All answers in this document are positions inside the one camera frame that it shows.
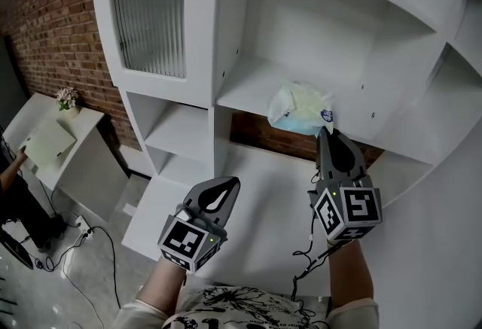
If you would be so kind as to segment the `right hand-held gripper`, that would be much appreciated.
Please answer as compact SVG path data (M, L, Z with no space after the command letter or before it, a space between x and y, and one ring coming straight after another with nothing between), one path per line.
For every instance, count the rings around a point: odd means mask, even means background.
M308 192L327 240L360 239L383 221L380 190L366 175L361 149L338 129L317 137L320 178Z

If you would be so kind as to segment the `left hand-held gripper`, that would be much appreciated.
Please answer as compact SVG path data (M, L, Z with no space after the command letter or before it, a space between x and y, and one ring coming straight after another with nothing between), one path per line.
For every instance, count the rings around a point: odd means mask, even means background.
M239 195L235 176L203 181L191 188L158 240L164 259L189 273L203 267L227 241L225 225Z

